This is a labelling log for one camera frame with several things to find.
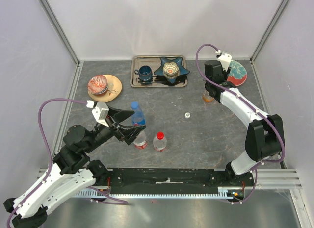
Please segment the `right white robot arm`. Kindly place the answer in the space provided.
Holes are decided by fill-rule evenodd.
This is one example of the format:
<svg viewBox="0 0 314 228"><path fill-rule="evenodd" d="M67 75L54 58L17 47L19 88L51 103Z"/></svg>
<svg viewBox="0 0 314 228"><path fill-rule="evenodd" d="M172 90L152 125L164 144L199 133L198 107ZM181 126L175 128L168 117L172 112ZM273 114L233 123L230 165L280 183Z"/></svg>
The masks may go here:
<svg viewBox="0 0 314 228"><path fill-rule="evenodd" d="M209 96L230 109L247 128L244 152L229 163L224 174L229 185L242 181L242 174L255 169L264 160L277 154L284 156L284 130L282 118L259 110L248 101L234 84L227 81L229 70L223 70L221 62L206 61L205 89Z"/></svg>

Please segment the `white tea bottle cap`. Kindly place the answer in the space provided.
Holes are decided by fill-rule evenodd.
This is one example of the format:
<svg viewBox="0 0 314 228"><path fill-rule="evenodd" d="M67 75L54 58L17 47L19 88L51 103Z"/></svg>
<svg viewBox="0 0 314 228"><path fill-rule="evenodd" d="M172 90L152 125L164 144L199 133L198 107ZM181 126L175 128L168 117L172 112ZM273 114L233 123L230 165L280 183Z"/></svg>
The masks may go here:
<svg viewBox="0 0 314 228"><path fill-rule="evenodd" d="M186 112L184 116L188 119L190 118L191 114L189 112Z"/></svg>

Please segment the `orange tea bottle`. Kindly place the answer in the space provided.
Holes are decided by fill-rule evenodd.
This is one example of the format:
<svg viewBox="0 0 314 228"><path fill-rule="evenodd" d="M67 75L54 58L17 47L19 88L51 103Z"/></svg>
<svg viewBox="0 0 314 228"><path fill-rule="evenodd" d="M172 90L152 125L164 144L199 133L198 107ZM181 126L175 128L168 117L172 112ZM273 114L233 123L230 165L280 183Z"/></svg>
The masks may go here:
<svg viewBox="0 0 314 228"><path fill-rule="evenodd" d="M204 90L202 99L205 103L211 103L214 100L214 98L209 95L207 90Z"/></svg>

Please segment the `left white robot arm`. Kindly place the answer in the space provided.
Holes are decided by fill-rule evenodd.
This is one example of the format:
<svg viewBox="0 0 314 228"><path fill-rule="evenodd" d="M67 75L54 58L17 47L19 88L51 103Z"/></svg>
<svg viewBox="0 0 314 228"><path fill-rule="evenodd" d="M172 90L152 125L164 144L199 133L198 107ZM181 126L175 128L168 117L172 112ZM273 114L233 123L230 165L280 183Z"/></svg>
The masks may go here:
<svg viewBox="0 0 314 228"><path fill-rule="evenodd" d="M146 128L145 124L124 126L133 110L121 110L97 103L92 107L94 130L72 126L63 138L64 146L49 159L42 176L21 196L7 199L3 205L10 216L7 227L38 228L58 206L82 189L104 185L110 172L99 160L88 156L93 150L116 137L130 145Z"/></svg>

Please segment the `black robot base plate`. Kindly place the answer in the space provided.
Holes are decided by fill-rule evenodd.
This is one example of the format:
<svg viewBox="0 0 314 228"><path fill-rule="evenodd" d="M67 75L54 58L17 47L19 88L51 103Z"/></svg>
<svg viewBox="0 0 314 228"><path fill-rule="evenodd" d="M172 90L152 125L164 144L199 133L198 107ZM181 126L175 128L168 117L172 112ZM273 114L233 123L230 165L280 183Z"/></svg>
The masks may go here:
<svg viewBox="0 0 314 228"><path fill-rule="evenodd" d="M226 169L112 168L97 186L108 186L111 193L175 194L215 193L218 187L254 185L253 175L235 175Z"/></svg>

